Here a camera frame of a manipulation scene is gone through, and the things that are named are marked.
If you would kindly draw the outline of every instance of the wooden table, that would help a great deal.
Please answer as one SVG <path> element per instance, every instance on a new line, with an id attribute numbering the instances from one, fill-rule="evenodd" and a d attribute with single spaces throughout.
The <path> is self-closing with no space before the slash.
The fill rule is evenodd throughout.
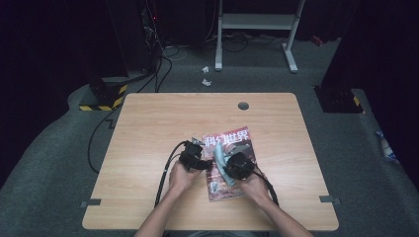
<path id="1" fill-rule="evenodd" d="M 240 110 L 240 102 L 249 109 Z M 101 202 L 87 207 L 83 226 L 137 229 L 153 209 L 164 165 L 179 142 L 243 126 L 249 128 L 258 165 L 280 206 L 309 230 L 337 229 L 332 203 L 320 201 L 329 194 L 290 93 L 127 95 L 91 197 Z M 184 194 L 166 228 L 274 229 L 246 197 L 209 202 L 205 172 Z"/>

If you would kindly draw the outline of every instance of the person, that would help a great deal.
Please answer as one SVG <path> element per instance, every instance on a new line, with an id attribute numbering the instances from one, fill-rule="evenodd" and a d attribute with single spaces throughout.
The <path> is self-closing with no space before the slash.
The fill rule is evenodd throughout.
<path id="1" fill-rule="evenodd" d="M 176 161 L 170 172 L 167 193 L 144 220 L 134 237 L 161 237 L 170 214 L 182 193 L 191 186 L 200 173 L 201 170 L 188 172 L 179 161 Z M 261 178 L 252 174 L 246 180 L 237 182 L 243 193 L 267 214 L 281 236 L 312 236 L 300 223 L 274 204 L 268 195 L 268 188 Z"/>

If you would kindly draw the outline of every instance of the magazine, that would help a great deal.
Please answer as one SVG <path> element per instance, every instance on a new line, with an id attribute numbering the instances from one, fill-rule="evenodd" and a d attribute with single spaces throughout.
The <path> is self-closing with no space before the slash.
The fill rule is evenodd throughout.
<path id="1" fill-rule="evenodd" d="M 222 167 L 217 167 L 214 160 L 214 150 L 217 144 L 221 145 L 224 154 L 228 154 L 234 147 L 246 146 L 243 152 L 250 160 L 256 165 L 255 152 L 252 146 L 249 129 L 247 126 L 237 128 L 231 131 L 221 133 L 208 134 L 203 136 L 204 146 L 204 159 L 212 160 L 212 165 L 207 169 L 207 186 L 209 190 L 209 201 L 222 200 L 227 198 L 243 197 L 244 193 L 240 190 L 235 182 L 231 186 L 227 183 L 224 177 Z"/>

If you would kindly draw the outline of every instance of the yellow and black tape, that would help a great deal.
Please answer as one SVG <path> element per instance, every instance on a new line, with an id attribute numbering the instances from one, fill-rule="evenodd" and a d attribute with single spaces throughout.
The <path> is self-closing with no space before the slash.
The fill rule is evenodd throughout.
<path id="1" fill-rule="evenodd" d="M 116 94 L 114 101 L 108 105 L 79 105 L 81 111 L 112 111 L 121 105 L 124 98 L 124 93 L 126 91 L 127 85 L 120 87 L 118 93 Z"/>

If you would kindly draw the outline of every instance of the metal stand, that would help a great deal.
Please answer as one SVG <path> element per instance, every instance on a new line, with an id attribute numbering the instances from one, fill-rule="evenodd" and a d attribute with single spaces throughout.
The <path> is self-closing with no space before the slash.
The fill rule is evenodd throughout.
<path id="1" fill-rule="evenodd" d="M 251 30 L 288 30 L 290 31 L 289 40 L 283 43 L 284 53 L 292 73 L 297 73 L 291 47 L 293 38 L 301 18 L 302 8 L 305 0 L 299 0 L 295 14 L 292 15 L 272 15 L 272 14 L 223 14 L 222 0 L 219 0 L 218 10 L 218 29 L 215 53 L 215 71 L 222 70 L 222 40 L 223 29 L 251 29 Z"/>

